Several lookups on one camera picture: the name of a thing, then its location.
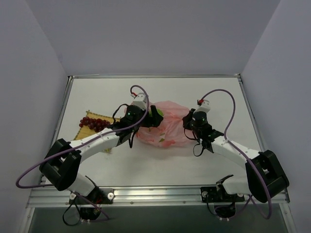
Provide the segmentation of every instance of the woven mat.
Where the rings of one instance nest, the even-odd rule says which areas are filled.
[[[97,114],[97,113],[93,113],[93,112],[91,112],[89,110],[86,112],[86,117],[95,118],[95,119],[100,118],[102,120],[109,121],[111,124],[113,122],[112,117],[110,117],[110,116],[103,116],[103,115],[100,115],[100,114]],[[75,136],[74,140],[80,140],[80,139],[83,139],[85,137],[91,136],[93,134],[96,134],[96,132],[94,130],[90,130],[88,126],[83,126],[83,127],[80,128],[80,130],[77,133],[77,135]]]

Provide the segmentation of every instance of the white wall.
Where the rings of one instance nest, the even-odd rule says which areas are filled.
[[[0,232],[14,233],[30,193],[15,180],[47,153],[67,78],[24,0],[0,1],[0,32]]]
[[[279,0],[27,2],[67,74],[234,74]]]
[[[242,73],[268,147],[290,180],[298,232],[311,227],[311,1],[282,0]]]

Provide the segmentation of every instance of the pink plastic bag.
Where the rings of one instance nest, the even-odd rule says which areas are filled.
[[[152,105],[155,105],[160,115],[163,116],[163,121],[157,128],[140,127],[139,131],[136,133],[136,137],[140,141],[156,147],[181,147],[190,142],[190,140],[185,137],[182,121],[182,118],[189,113],[188,108],[172,101],[163,101],[153,103]]]

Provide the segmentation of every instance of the bunch of grapes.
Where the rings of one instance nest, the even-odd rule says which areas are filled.
[[[102,120],[99,118],[98,119],[89,118],[88,116],[80,120],[79,124],[80,127],[88,126],[90,130],[94,130],[95,132],[100,132],[109,125],[110,125],[109,121]]]

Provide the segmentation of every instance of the white table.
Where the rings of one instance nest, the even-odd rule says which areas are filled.
[[[130,104],[132,85],[141,85],[150,102],[171,100],[188,108],[197,108],[196,101],[206,92],[222,88],[236,100],[236,115],[228,131],[230,139],[259,150],[256,133],[237,78],[79,78],[74,79],[58,138],[74,139],[79,121],[90,110],[112,116],[122,103]],[[232,100],[225,92],[207,97],[211,104],[209,123],[223,132],[232,114]],[[124,115],[119,111],[118,117]],[[215,184],[229,174],[242,175],[237,164],[218,154],[205,151],[201,157],[192,153],[194,143],[183,148],[157,148],[134,139],[113,148],[111,154],[98,153],[85,160],[79,172],[99,186],[154,186]]]

